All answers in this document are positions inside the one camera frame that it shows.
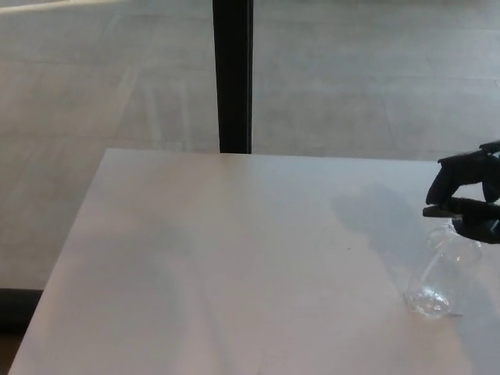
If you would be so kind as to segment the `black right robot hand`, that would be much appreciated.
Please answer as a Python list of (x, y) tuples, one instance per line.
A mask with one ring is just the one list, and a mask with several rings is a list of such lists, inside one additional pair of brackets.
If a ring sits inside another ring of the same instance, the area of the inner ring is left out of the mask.
[[(460, 217), (469, 225), (499, 219), (498, 141), (440, 159), (438, 163), (441, 169), (427, 192), (425, 217)], [(482, 201), (454, 196), (460, 187), (473, 184), (482, 186)]]

